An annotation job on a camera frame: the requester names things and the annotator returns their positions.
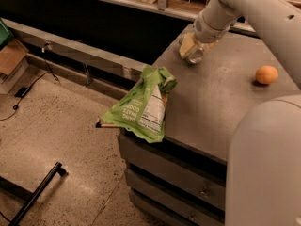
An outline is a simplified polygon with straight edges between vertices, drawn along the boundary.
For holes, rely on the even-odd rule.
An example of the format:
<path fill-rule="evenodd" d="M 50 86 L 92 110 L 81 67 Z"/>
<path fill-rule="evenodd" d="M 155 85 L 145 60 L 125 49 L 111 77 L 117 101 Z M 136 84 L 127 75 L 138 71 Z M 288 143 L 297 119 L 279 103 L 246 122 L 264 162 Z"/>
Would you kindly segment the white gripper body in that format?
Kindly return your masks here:
<path fill-rule="evenodd" d="M 201 43 L 215 42 L 229 31 L 235 20 L 236 16 L 233 13 L 216 14 L 203 10 L 193 23 L 194 36 Z"/>

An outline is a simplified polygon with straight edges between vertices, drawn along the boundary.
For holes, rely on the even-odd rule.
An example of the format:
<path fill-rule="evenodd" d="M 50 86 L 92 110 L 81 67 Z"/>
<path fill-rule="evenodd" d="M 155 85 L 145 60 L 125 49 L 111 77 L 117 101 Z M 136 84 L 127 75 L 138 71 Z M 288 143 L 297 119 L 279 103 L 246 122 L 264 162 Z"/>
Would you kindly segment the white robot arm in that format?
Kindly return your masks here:
<path fill-rule="evenodd" d="M 200 44 L 244 17 L 295 84 L 301 84 L 301 11 L 285 0 L 210 0 L 193 23 Z M 300 226 L 301 96 L 254 107 L 230 144 L 225 226 Z"/>

